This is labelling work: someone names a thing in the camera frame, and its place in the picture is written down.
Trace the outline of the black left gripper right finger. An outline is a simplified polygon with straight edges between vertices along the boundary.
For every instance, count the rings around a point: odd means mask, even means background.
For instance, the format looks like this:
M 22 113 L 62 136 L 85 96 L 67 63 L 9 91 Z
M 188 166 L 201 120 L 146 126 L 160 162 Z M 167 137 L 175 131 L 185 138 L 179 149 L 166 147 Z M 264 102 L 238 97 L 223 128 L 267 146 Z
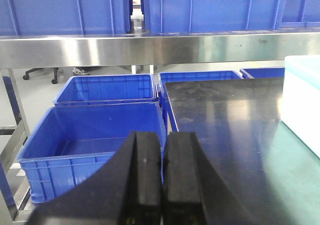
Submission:
M 253 216 L 218 175 L 194 132 L 168 135 L 163 178 L 165 225 L 253 223 Z

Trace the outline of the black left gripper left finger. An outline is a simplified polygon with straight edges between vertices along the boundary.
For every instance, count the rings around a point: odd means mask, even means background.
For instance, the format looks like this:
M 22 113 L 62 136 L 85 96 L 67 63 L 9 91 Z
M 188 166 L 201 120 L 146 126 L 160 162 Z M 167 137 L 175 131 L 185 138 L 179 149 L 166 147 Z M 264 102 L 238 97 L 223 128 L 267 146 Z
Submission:
M 75 188 L 39 205 L 28 225 L 158 225 L 161 148 L 155 132 L 132 131 L 113 157 Z

